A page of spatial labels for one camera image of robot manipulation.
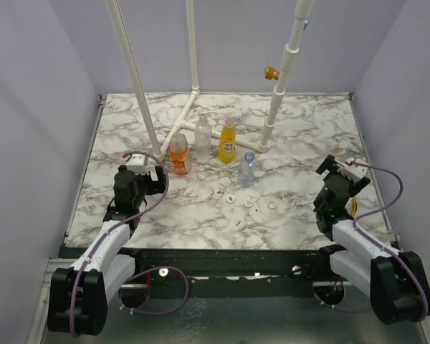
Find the pvc pipe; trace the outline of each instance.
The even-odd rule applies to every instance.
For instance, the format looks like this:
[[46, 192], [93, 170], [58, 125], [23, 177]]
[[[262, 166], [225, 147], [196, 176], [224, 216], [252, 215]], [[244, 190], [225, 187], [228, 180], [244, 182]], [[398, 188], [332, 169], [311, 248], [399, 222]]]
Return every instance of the pvc pipe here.
[[194, 29], [194, 1], [186, 0], [186, 24], [188, 26], [189, 60], [193, 91], [199, 90], [198, 62], [196, 58], [196, 30]]
[[272, 130], [274, 129], [275, 117], [282, 105], [287, 79], [295, 65], [296, 55], [300, 51], [299, 45], [302, 32], [304, 30], [305, 22], [309, 18], [313, 3], [314, 0], [298, 0], [298, 3], [296, 4], [295, 20], [293, 21], [290, 40], [284, 48], [281, 65], [282, 70], [280, 71], [279, 81], [277, 81], [277, 84], [272, 91], [271, 108], [269, 109], [267, 119], [264, 121], [263, 136], [259, 143], [259, 149], [261, 152], [266, 151], [267, 141], [270, 139]]
[[186, 102], [185, 106], [181, 110], [180, 114], [177, 116], [175, 121], [173, 122], [173, 126], [171, 128], [171, 131], [166, 137], [166, 140], [164, 141], [162, 147], [161, 147], [161, 155], [165, 156], [167, 153], [167, 148], [169, 147], [169, 143], [171, 142], [172, 135], [175, 134], [175, 132], [180, 129], [182, 122], [185, 120], [186, 114], [188, 113], [189, 109], [194, 103], [194, 100], [198, 97], [199, 91], [193, 91], [191, 92], [188, 101]]
[[123, 55], [128, 66], [129, 76], [132, 81], [135, 90], [135, 97], [142, 114], [143, 122], [145, 123], [148, 137], [150, 138], [151, 147], [155, 156], [161, 157], [161, 150], [159, 147], [158, 138], [156, 137], [155, 128], [153, 127], [153, 121], [151, 120], [150, 110], [143, 93], [142, 82], [138, 74], [137, 64], [135, 63], [132, 46], [130, 45], [128, 33], [124, 23], [123, 15], [121, 14], [120, 4], [118, 0], [105, 0], [107, 4], [108, 13], [115, 29], [116, 39], [123, 51]]
[[[185, 121], [185, 122], [181, 123], [181, 127], [194, 131], [194, 128], [196, 127], [196, 125], [194, 123], [190, 123], [190, 122]], [[219, 133], [217, 131], [212, 131], [212, 136], [214, 138], [220, 138], [221, 133]], [[260, 152], [260, 149], [258, 147], [258, 143], [253, 143], [250, 141], [245, 141], [245, 140], [241, 140], [239, 138], [236, 138], [236, 144], [241, 145], [242, 147], [250, 148], [256, 152]]]

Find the gray wall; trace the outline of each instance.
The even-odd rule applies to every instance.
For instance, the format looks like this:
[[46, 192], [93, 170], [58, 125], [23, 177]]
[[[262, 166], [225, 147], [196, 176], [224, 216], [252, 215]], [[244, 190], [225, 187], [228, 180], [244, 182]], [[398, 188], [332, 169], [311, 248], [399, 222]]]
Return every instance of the gray wall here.
[[[355, 111], [373, 163], [398, 171], [403, 197], [388, 213], [430, 282], [430, 0], [408, 1], [363, 76]], [[398, 186], [377, 173], [385, 199]]]
[[47, 0], [0, 0], [0, 344], [25, 343], [98, 97]]
[[[99, 93], [132, 92], [104, 1], [50, 0]], [[316, 0], [289, 92], [353, 91], [405, 0]], [[121, 0], [145, 91], [191, 89], [184, 0]], [[296, 0], [195, 0], [201, 89], [271, 92]]]

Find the marble tabletop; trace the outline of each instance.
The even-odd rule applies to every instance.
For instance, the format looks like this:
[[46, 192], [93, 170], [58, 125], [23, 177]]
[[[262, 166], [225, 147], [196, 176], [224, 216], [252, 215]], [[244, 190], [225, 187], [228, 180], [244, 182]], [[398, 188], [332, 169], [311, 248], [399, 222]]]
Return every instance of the marble tabletop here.
[[[158, 140], [163, 142], [188, 94], [147, 96]], [[195, 123], [208, 115], [220, 131], [233, 118], [238, 136], [259, 141], [270, 96], [202, 94], [187, 115]], [[194, 133], [182, 130], [189, 144]], [[68, 247], [86, 247], [102, 225], [105, 207], [113, 197], [113, 177], [125, 151], [149, 151], [150, 143], [134, 95], [108, 95], [87, 166], [75, 216], [66, 237]], [[254, 185], [237, 184], [239, 158], [248, 150], [237, 147], [236, 160], [224, 164], [217, 158], [218, 140], [212, 140], [208, 161], [193, 158], [189, 175], [172, 173], [162, 204], [140, 220], [126, 247], [176, 249], [318, 249], [331, 244], [317, 228], [312, 212], [322, 176], [315, 169], [327, 154], [340, 160], [366, 160], [348, 97], [344, 95], [284, 97], [277, 115], [269, 150], [257, 156]], [[197, 178], [204, 172], [206, 179]], [[235, 197], [233, 204], [226, 195]], [[158, 196], [147, 197], [152, 204]], [[371, 183], [358, 195], [358, 211], [378, 205]], [[253, 206], [244, 206], [244, 200]], [[275, 209], [267, 205], [274, 201]], [[383, 242], [388, 231], [383, 216], [362, 219], [360, 224]]]

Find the plastic bottle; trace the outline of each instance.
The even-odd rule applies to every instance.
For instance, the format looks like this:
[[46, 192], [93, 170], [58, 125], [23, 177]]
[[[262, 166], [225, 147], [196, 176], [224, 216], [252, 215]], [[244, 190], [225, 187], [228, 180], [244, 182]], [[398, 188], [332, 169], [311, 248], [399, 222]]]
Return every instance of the plastic bottle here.
[[245, 153], [239, 165], [239, 185], [251, 186], [253, 184], [253, 175], [257, 167], [257, 158], [252, 152]]
[[199, 116], [199, 122], [194, 128], [194, 148], [198, 160], [209, 159], [212, 150], [212, 126], [205, 115]]
[[185, 135], [176, 132], [169, 143], [169, 151], [173, 164], [173, 172], [178, 176], [185, 176], [191, 171], [191, 156]]
[[224, 163], [231, 163], [236, 158], [236, 127], [234, 120], [228, 118], [221, 131], [218, 158]]

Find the dark gray floor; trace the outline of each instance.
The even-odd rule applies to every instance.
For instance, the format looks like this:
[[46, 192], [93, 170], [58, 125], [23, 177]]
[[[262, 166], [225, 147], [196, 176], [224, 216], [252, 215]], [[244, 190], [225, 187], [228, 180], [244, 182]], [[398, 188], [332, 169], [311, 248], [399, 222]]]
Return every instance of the dark gray floor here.
[[[346, 307], [366, 307], [367, 299], [346, 287]], [[164, 310], [174, 300], [151, 300], [147, 308]], [[164, 317], [130, 315], [110, 304], [107, 323], [97, 337], [47, 333], [46, 344], [418, 344], [417, 324], [386, 326], [374, 314], [349, 315], [321, 307], [315, 299], [268, 297], [190, 299]]]

